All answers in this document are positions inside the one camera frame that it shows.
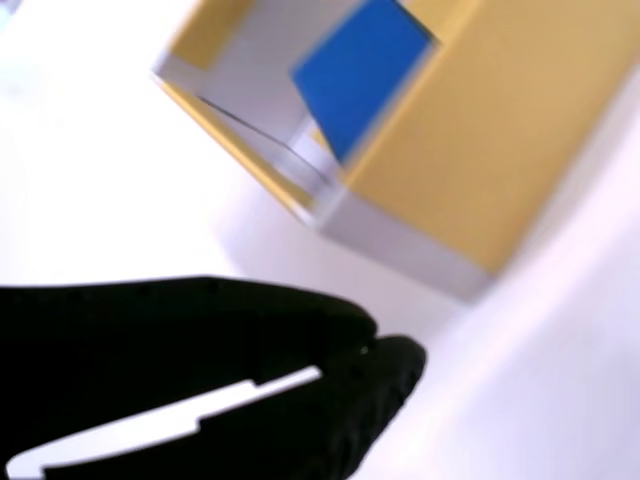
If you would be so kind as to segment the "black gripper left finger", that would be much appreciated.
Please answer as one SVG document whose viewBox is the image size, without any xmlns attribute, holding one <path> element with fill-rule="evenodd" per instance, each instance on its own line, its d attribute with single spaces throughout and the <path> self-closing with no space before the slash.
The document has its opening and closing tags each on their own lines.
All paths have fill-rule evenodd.
<svg viewBox="0 0 640 480">
<path fill-rule="evenodd" d="M 346 300 L 221 278 L 1 292 L 1 460 L 368 345 Z"/>
</svg>

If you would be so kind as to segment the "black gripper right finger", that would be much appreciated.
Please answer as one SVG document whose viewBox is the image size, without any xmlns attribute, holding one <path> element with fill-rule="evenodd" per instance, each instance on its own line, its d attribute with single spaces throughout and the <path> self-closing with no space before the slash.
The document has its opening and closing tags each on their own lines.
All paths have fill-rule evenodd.
<svg viewBox="0 0 640 480">
<path fill-rule="evenodd" d="M 122 456 L 48 468 L 48 479 L 346 479 L 409 398 L 427 352 L 375 339 L 320 379 L 206 417 L 198 432 Z"/>
</svg>

